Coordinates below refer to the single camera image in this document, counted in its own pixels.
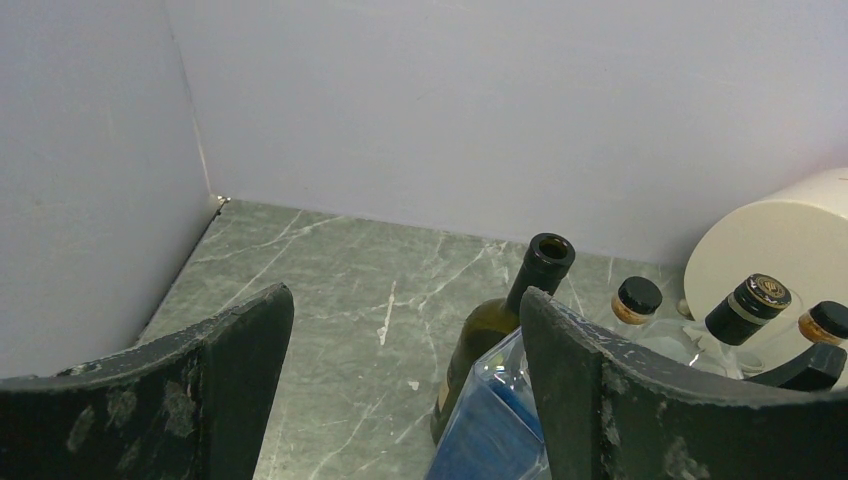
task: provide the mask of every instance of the black curved panel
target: black curved panel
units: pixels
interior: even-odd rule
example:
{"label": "black curved panel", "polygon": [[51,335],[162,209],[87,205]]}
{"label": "black curved panel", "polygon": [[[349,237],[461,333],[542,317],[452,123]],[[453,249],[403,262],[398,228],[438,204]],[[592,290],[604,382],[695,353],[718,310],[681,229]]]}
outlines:
{"label": "black curved panel", "polygon": [[839,381],[848,353],[836,345],[816,343],[783,365],[746,381],[799,392],[830,390]]}
{"label": "black curved panel", "polygon": [[252,478],[293,318],[277,284],[57,376],[0,380],[0,478]]}
{"label": "black curved panel", "polygon": [[541,291],[521,304],[555,479],[845,478],[848,392],[796,392],[678,364]]}

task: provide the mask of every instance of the bottle label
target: bottle label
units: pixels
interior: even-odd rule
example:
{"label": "bottle label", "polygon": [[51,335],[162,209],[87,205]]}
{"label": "bottle label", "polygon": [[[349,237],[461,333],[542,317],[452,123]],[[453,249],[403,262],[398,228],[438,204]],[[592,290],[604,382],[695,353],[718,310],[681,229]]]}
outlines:
{"label": "bottle label", "polygon": [[442,386],[439,387],[439,399],[436,402],[436,405],[439,407],[439,412],[445,408],[445,400],[448,399],[448,394],[450,393],[450,387],[448,386],[448,379],[445,378],[445,381],[442,382]]}
{"label": "bottle label", "polygon": [[727,306],[730,307],[730,309],[733,310],[736,315],[739,315],[740,318],[750,323],[753,323],[754,325],[759,325],[760,327],[762,327],[766,323],[768,323],[767,319],[760,318],[752,314],[748,310],[745,310],[745,307],[743,307],[742,305],[739,305],[739,302],[736,301],[736,297],[733,295],[732,292],[730,295],[727,296]]}

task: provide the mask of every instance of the green glass bottle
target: green glass bottle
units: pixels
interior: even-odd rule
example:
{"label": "green glass bottle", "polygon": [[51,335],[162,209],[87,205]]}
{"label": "green glass bottle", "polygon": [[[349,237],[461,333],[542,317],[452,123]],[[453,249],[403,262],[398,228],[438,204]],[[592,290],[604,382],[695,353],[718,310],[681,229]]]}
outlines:
{"label": "green glass bottle", "polygon": [[442,438],[472,364],[519,327],[518,307],[527,288],[536,287],[553,295],[574,257],[574,247],[568,240],[553,233],[536,235],[527,247],[509,295],[483,302],[465,319],[430,418],[433,443]]}

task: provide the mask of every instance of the bottle neck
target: bottle neck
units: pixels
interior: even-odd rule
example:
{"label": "bottle neck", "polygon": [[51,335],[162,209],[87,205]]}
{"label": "bottle neck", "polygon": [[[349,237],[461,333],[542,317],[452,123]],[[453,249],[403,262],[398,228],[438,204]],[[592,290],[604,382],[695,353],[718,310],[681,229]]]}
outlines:
{"label": "bottle neck", "polygon": [[728,345],[724,342],[719,341],[719,353],[724,358],[732,358],[736,359],[736,352],[738,351],[738,347],[735,345]]}
{"label": "bottle neck", "polygon": [[536,287],[539,290],[553,295],[559,287],[562,278],[550,273],[543,273],[537,270],[527,268],[526,265],[521,266],[518,271],[518,276],[515,277],[515,282],[509,290],[509,295],[506,297],[506,309],[518,316],[519,308],[521,307],[521,297],[528,287]]}
{"label": "bottle neck", "polygon": [[739,346],[757,333],[768,320],[758,318],[742,308],[731,293],[707,315],[704,324],[720,342]]}

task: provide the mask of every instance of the bottle shoulder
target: bottle shoulder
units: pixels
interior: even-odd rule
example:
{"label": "bottle shoulder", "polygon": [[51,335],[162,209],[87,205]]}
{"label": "bottle shoulder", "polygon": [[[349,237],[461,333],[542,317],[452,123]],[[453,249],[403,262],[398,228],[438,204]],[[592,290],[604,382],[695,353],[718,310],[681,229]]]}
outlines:
{"label": "bottle shoulder", "polygon": [[519,325],[518,316],[506,308],[506,299],[494,298],[478,305],[466,318],[464,328],[509,333]]}

